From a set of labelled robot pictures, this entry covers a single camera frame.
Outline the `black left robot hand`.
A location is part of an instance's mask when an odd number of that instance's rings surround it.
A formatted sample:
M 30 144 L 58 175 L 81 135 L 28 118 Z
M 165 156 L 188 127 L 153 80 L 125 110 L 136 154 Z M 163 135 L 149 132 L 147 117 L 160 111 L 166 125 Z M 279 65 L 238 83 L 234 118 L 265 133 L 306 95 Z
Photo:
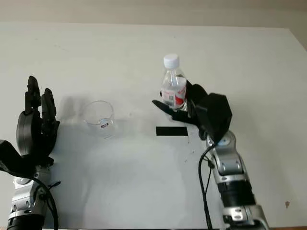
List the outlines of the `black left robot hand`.
M 30 76 L 25 92 L 25 108 L 20 113 L 16 129 L 18 149 L 23 158 L 35 165 L 51 166 L 49 156 L 57 139 L 60 121 L 56 120 L 56 107 L 51 89 L 40 94 L 37 79 Z

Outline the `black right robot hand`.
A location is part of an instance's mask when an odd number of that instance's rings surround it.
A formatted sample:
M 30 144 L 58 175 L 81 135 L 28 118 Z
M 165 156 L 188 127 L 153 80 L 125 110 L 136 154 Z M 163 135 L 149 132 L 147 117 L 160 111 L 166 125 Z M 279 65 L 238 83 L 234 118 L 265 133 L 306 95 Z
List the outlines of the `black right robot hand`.
M 207 98 L 208 94 L 202 86 L 187 81 L 187 111 L 174 110 L 158 100 L 152 100 L 152 103 L 173 120 L 195 125 L 199 130 L 200 139 L 205 140 L 210 130 L 210 113 L 205 104 Z

